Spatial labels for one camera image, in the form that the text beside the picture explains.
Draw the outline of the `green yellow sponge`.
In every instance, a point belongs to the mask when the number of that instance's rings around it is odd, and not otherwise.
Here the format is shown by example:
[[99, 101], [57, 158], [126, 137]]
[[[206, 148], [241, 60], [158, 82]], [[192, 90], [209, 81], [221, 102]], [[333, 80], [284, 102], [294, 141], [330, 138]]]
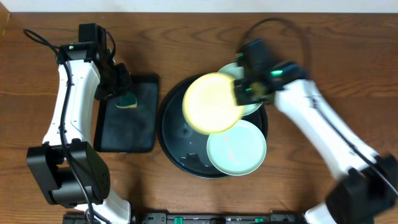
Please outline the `green yellow sponge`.
[[117, 102], [115, 103], [117, 108], [128, 109], [128, 108], [136, 108], [137, 107], [137, 98], [134, 93], [127, 92], [118, 97]]

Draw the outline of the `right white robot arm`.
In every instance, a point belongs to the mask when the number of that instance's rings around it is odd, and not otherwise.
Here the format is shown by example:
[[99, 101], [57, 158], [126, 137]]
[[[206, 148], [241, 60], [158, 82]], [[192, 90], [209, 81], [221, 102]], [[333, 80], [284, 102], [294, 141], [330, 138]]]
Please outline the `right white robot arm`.
[[239, 62], [239, 105], [272, 101], [314, 145], [336, 179], [325, 201], [307, 210], [307, 223], [373, 223], [397, 202], [397, 159], [382, 157], [337, 115], [308, 73], [294, 62]]

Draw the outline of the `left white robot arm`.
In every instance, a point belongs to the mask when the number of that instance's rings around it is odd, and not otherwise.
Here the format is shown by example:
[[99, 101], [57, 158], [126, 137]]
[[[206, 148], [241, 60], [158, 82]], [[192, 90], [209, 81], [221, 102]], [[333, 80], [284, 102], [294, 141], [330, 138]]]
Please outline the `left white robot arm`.
[[84, 212], [85, 222], [132, 223], [131, 204], [111, 189], [108, 166], [91, 142], [93, 102], [117, 94], [118, 78], [106, 44], [62, 45], [57, 55], [60, 84], [47, 134], [27, 151], [27, 165], [46, 201]]

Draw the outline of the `light green front plate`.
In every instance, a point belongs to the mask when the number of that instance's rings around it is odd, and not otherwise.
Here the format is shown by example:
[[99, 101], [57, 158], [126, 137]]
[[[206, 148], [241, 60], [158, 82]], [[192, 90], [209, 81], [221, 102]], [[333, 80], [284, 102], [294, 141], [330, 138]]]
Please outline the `light green front plate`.
[[242, 176], [264, 162], [266, 139], [249, 121], [239, 120], [231, 129], [208, 137], [206, 151], [212, 165], [224, 174]]

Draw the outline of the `light green back plate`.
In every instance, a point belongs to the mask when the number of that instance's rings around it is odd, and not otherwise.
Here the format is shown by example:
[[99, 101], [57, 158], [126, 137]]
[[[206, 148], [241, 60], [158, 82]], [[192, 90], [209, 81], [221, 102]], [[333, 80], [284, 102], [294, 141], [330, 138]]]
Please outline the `light green back plate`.
[[[225, 65], [224, 67], [222, 67], [221, 69], [219, 69], [218, 71], [220, 73], [225, 73], [227, 75], [230, 75], [237, 80], [244, 78], [244, 69], [243, 69], [243, 67], [239, 67], [236, 62], [229, 63], [229, 64]], [[255, 112], [261, 106], [262, 106], [262, 103], [244, 105], [244, 115], [246, 116], [246, 115], [249, 115], [249, 114]]]

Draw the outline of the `light green plate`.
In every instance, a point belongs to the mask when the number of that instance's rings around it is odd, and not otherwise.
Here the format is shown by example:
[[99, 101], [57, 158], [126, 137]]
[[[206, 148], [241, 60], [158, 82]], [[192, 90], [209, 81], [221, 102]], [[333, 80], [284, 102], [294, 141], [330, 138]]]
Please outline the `light green plate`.
[[212, 165], [224, 174], [242, 176], [264, 162], [266, 139], [249, 121], [239, 120], [231, 129], [208, 137], [206, 151]]
[[[229, 64], [225, 65], [224, 67], [222, 67], [221, 69], [219, 69], [218, 71], [220, 73], [225, 73], [227, 75], [230, 75], [237, 80], [244, 78], [244, 69], [243, 69], [243, 67], [239, 67], [236, 62], [229, 63]], [[246, 115], [249, 115], [249, 114], [255, 112], [261, 106], [262, 106], [262, 103], [244, 105], [244, 115], [246, 116]]]

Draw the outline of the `yellow plate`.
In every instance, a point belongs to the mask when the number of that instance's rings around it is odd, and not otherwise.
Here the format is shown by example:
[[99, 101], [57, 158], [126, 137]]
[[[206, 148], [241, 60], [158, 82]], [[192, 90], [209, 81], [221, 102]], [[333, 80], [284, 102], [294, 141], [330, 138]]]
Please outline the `yellow plate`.
[[205, 135], [222, 133], [243, 117], [244, 107], [236, 102], [234, 81], [231, 75], [213, 72], [188, 86], [182, 111], [192, 129]]

